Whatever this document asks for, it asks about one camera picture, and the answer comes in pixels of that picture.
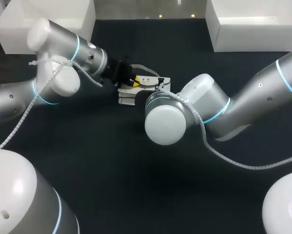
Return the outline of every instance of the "white spiral cable wrap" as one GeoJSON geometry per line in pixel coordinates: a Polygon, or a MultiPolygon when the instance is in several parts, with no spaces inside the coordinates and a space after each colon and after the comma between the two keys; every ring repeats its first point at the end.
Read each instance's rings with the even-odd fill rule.
{"type": "MultiPolygon", "coordinates": [[[[29,65],[37,65],[40,62],[45,62],[50,60],[38,60],[38,61],[32,61],[29,63],[29,65]]],[[[94,79],[91,78],[89,74],[76,62],[69,60],[68,62],[61,62],[59,63],[59,67],[53,71],[53,75],[45,82],[41,90],[36,94],[36,96],[33,98],[33,100],[30,102],[29,106],[25,110],[24,114],[22,115],[21,119],[19,120],[18,124],[15,126],[13,131],[9,134],[9,136],[6,138],[6,140],[0,145],[0,149],[2,149],[10,140],[13,138],[13,136],[16,134],[24,120],[27,118],[29,112],[32,110],[33,105],[37,101],[37,99],[40,97],[40,95],[43,93],[43,91],[46,89],[46,87],[49,85],[49,83],[59,74],[59,72],[62,70],[62,68],[67,65],[74,65],[77,69],[79,69],[93,84],[95,84],[98,87],[102,87],[102,84],[98,83],[94,79]]]]}
{"type": "Polygon", "coordinates": [[[93,78],[91,78],[91,76],[77,63],[72,61],[72,64],[79,69],[94,85],[98,86],[98,87],[102,87],[102,84],[98,83],[97,81],[95,81],[93,78]]]}
{"type": "Polygon", "coordinates": [[[46,89],[46,87],[49,85],[49,83],[58,75],[58,73],[61,71],[61,69],[65,66],[66,62],[60,63],[59,67],[53,72],[53,75],[45,82],[41,90],[36,94],[36,96],[33,98],[33,100],[30,102],[29,106],[23,113],[20,121],[18,124],[15,126],[11,134],[6,138],[6,140],[0,145],[0,149],[2,149],[10,140],[13,138],[13,136],[16,134],[20,126],[22,125],[23,121],[25,118],[28,116],[29,112],[32,110],[32,107],[34,103],[37,101],[37,99],[40,97],[41,93],[46,89]]]}
{"type": "Polygon", "coordinates": [[[206,136],[206,131],[205,131],[205,126],[204,126],[203,120],[202,120],[201,116],[199,115],[199,113],[191,105],[191,103],[189,103],[188,101],[184,100],[180,96],[178,96],[178,95],[176,95],[176,94],[174,94],[172,92],[169,92],[169,91],[163,89],[162,87],[159,87],[159,90],[162,91],[162,92],[164,92],[164,93],[166,93],[166,94],[168,94],[168,95],[170,95],[171,97],[177,99],[178,101],[180,101],[181,103],[183,103],[184,105],[186,105],[192,111],[192,113],[195,116],[196,123],[197,124],[200,124],[201,131],[202,131],[202,138],[203,138],[203,142],[204,142],[205,146],[212,153],[214,153],[215,155],[217,155],[221,159],[223,159],[223,160],[225,160],[225,161],[227,161],[227,162],[229,162],[229,163],[231,163],[231,164],[233,164],[233,165],[235,165],[237,167],[241,167],[241,168],[248,169],[248,170],[266,170],[266,169],[275,168],[275,167],[278,167],[278,166],[287,164],[289,162],[292,162],[292,157],[290,157],[290,158],[285,159],[283,161],[280,161],[280,162],[277,162],[277,163],[274,163],[274,164],[270,164],[270,165],[266,165],[266,166],[248,166],[248,165],[241,164],[239,162],[233,161],[230,158],[227,158],[227,157],[223,156],[221,153],[219,153],[218,151],[216,151],[211,145],[209,145],[208,140],[207,140],[207,136],[206,136]]]}

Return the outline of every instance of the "screw hole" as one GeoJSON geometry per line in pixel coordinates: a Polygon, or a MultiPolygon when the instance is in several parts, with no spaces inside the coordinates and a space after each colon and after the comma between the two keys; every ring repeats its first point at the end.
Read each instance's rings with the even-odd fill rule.
{"type": "Polygon", "coordinates": [[[1,211],[0,213],[4,219],[9,219],[9,213],[7,211],[1,211]]]}

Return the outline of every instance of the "white bin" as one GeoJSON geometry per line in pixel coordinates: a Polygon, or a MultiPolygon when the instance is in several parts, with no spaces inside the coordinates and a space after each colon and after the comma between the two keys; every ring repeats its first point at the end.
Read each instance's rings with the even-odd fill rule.
{"type": "Polygon", "coordinates": [[[39,18],[90,41],[96,21],[94,0],[11,0],[0,16],[0,43],[6,54],[34,54],[27,35],[39,18]]]}
{"type": "Polygon", "coordinates": [[[292,0],[208,0],[215,52],[292,51],[292,0]]]}

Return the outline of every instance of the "cable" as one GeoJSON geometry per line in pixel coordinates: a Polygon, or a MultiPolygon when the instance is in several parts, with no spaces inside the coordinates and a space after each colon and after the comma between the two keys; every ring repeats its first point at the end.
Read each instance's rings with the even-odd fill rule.
{"type": "Polygon", "coordinates": [[[172,93],[172,92],[169,92],[165,89],[163,89],[162,87],[159,87],[159,90],[170,95],[171,97],[179,100],[181,103],[183,103],[184,105],[186,105],[191,111],[192,113],[194,114],[194,117],[195,117],[195,120],[196,120],[196,123],[197,124],[200,124],[200,127],[201,127],[201,131],[202,131],[202,139],[203,139],[203,142],[205,144],[205,146],[212,152],[214,153],[215,155],[217,155],[218,157],[220,157],[221,159],[225,160],[226,162],[229,162],[237,167],[241,167],[241,168],[244,168],[244,169],[248,169],[248,170],[266,170],[266,169],[271,169],[271,168],[275,168],[275,167],[278,167],[278,166],[281,166],[281,165],[284,165],[284,164],[287,164],[289,162],[292,162],[292,157],[288,158],[288,159],[285,159],[283,161],[280,161],[280,162],[277,162],[277,163],[273,163],[273,164],[270,164],[270,165],[265,165],[265,166],[248,166],[248,165],[244,165],[244,164],[241,164],[239,162],[236,162],[236,161],[233,161],[231,160],[230,158],[227,158],[225,156],[223,156],[221,153],[219,153],[218,151],[216,151],[209,143],[208,143],[208,140],[207,140],[207,136],[206,136],[206,131],[205,131],[205,126],[204,126],[204,123],[203,123],[203,120],[201,118],[201,116],[199,115],[199,113],[195,110],[195,108],[186,100],[182,99],[180,96],[172,93]]]}
{"type": "Polygon", "coordinates": [[[158,73],[156,73],[154,70],[151,70],[151,69],[149,69],[148,67],[145,67],[145,66],[143,66],[143,65],[140,65],[140,64],[132,64],[131,67],[132,67],[132,68],[139,68],[139,69],[142,69],[142,70],[144,70],[144,71],[146,71],[146,72],[149,72],[149,73],[151,73],[151,74],[154,74],[156,77],[160,77],[160,75],[159,75],[158,73]]]}
{"type": "Polygon", "coordinates": [[[65,66],[66,62],[60,63],[59,67],[53,72],[53,75],[45,82],[41,90],[36,94],[36,96],[33,98],[33,100],[30,102],[29,106],[23,113],[21,119],[19,120],[16,127],[13,129],[13,131],[9,134],[9,136],[6,138],[6,140],[0,145],[0,150],[13,138],[13,136],[16,134],[16,132],[19,130],[20,126],[24,122],[25,118],[28,116],[29,112],[32,110],[32,107],[34,103],[37,101],[37,99],[40,97],[41,93],[45,90],[45,88],[49,85],[49,83],[59,74],[61,69],[65,66]]]}
{"type": "MultiPolygon", "coordinates": [[[[45,62],[45,61],[54,61],[51,59],[42,59],[38,61],[32,61],[29,63],[29,65],[37,65],[40,62],[45,62]]],[[[69,60],[68,62],[61,62],[59,63],[59,67],[53,72],[53,75],[45,82],[45,84],[42,86],[41,90],[37,92],[36,96],[33,98],[27,109],[25,110],[24,114],[22,115],[21,119],[19,120],[18,124],[16,127],[13,129],[13,131],[9,134],[9,136],[6,138],[6,140],[0,145],[0,149],[2,149],[10,140],[13,138],[13,136],[16,134],[26,117],[28,116],[29,112],[32,110],[33,105],[37,101],[37,99],[40,97],[40,95],[43,93],[43,91],[46,89],[46,87],[49,85],[49,83],[59,74],[61,69],[66,65],[66,64],[73,64],[76,68],[78,68],[93,84],[97,85],[98,87],[102,87],[102,84],[98,83],[97,81],[93,80],[89,74],[76,62],[69,60]]]]}
{"type": "Polygon", "coordinates": [[[100,84],[99,82],[95,81],[77,62],[72,61],[72,64],[80,70],[94,85],[98,87],[102,87],[103,85],[100,84]]]}

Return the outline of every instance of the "robotic arm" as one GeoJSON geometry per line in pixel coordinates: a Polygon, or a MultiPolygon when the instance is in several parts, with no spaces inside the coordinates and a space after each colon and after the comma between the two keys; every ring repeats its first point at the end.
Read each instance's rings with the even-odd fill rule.
{"type": "MultiPolygon", "coordinates": [[[[226,141],[292,101],[292,52],[258,72],[232,98],[207,74],[191,80],[177,95],[193,106],[217,140],[226,141]]],[[[146,133],[161,145],[176,143],[195,124],[192,111],[164,92],[149,96],[145,111],[146,133]]]]}
{"type": "MultiPolygon", "coordinates": [[[[27,43],[37,54],[38,61],[33,63],[38,66],[37,76],[25,82],[0,85],[0,122],[21,115],[53,71],[68,60],[79,64],[91,77],[100,75],[113,83],[132,86],[136,78],[129,64],[109,58],[104,50],[47,19],[40,19],[32,26],[27,43]]],[[[36,105],[56,105],[79,87],[78,73],[72,66],[64,66],[36,105]]]]}

